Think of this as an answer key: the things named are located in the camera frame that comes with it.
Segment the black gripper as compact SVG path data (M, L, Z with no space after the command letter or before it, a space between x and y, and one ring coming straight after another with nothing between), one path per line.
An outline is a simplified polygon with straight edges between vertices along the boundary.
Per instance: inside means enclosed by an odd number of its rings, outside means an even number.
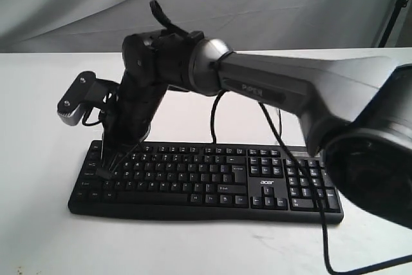
M166 83L140 85L140 82L125 72L118 87L117 100L106 113L100 163L96 169L96 175L101 179L112 179L117 167L142 148L141 141L148 136L153 117L167 91ZM116 160L118 145L133 147Z

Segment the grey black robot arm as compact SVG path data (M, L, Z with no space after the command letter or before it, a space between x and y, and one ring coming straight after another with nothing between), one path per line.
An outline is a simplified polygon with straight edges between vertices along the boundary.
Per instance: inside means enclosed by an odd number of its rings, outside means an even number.
M338 194L368 213L411 227L411 66L387 57L324 60L236 53L202 33L165 30L127 36L125 71L102 115L111 147L138 146L169 86L205 96L226 91L283 109L299 119L310 156L322 154L328 175L310 174L288 147L282 153L303 173L296 184L264 173L238 185L220 182L188 193L164 182L156 194L120 194L124 209L146 218L258 220L301 215L325 221Z

